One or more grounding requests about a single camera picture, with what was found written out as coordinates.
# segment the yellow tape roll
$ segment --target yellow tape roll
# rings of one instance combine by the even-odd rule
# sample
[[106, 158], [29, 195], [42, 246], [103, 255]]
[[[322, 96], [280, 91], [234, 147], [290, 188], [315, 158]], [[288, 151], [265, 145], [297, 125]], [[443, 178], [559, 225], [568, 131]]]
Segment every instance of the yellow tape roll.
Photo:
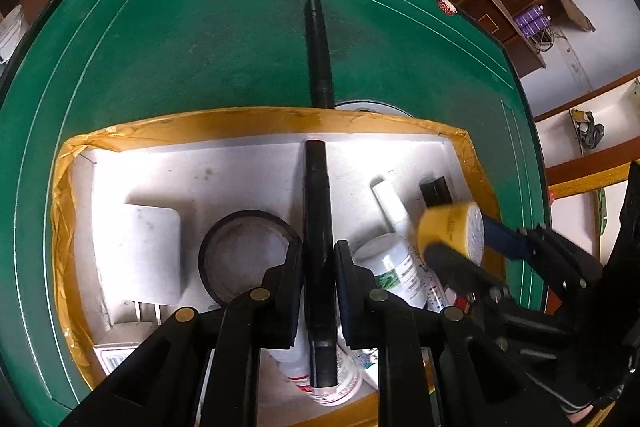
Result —
[[443, 204], [427, 208], [417, 230], [418, 252], [424, 263], [424, 249], [433, 243], [446, 243], [476, 264], [484, 254], [484, 225], [478, 205]]

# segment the white bottle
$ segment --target white bottle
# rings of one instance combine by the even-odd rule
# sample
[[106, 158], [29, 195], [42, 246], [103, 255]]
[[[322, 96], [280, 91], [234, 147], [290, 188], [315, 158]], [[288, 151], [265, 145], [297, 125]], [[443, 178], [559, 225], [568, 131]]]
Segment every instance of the white bottle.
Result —
[[407, 213], [404, 204], [400, 201], [398, 194], [391, 184], [382, 180], [371, 187], [373, 194], [378, 200], [386, 220], [388, 220], [391, 228], [398, 232], [409, 243], [411, 257], [417, 266], [418, 276], [424, 285], [428, 309], [439, 313], [442, 309], [449, 306], [449, 302], [444, 294], [444, 289], [440, 280], [432, 271], [427, 269], [420, 259], [418, 247], [416, 247], [414, 224]]
[[353, 254], [353, 262], [369, 268], [379, 288], [387, 290], [417, 308], [426, 295], [409, 244], [399, 233], [389, 232], [371, 239]]
[[378, 349], [375, 347], [368, 349], [351, 349], [344, 340], [342, 326], [338, 326], [338, 345], [360, 365], [364, 380], [377, 391], [379, 387]]
[[267, 349], [278, 362], [278, 369], [313, 401], [332, 407], [349, 401], [362, 385], [362, 375], [357, 363], [339, 346], [337, 351], [338, 386], [330, 394], [316, 394], [309, 379], [309, 343], [306, 335], [303, 306], [300, 306], [298, 331], [294, 344], [289, 349]]

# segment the poker chip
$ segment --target poker chip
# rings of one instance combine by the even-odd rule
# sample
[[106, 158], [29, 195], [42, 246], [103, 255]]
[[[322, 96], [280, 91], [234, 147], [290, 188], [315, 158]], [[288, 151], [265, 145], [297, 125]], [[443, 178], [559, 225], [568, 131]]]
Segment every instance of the poker chip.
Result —
[[447, 15], [455, 15], [458, 10], [450, 0], [438, 0], [438, 6]]

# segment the green label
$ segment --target green label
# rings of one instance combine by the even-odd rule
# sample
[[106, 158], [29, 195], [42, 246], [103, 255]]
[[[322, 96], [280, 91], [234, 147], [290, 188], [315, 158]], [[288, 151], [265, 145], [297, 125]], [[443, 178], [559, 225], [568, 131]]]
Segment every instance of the green label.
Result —
[[382, 288], [383, 290], [395, 288], [399, 283], [400, 278], [398, 277], [396, 270], [389, 270], [388, 272], [376, 275], [376, 284], [378, 285], [378, 288]]

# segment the green felt surface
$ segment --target green felt surface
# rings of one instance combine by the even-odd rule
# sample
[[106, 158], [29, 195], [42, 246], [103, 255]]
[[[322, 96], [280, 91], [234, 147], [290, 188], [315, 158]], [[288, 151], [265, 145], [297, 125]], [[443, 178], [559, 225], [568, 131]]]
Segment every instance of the green felt surface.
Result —
[[[0, 109], [0, 353], [41, 425], [88, 389], [51, 292], [52, 162], [71, 136], [204, 108], [310, 105], [305, 0], [62, 0]], [[527, 113], [501, 49], [436, 0], [322, 0], [336, 99], [378, 100], [469, 131], [509, 227], [544, 221]], [[538, 307], [542, 282], [508, 264]]]

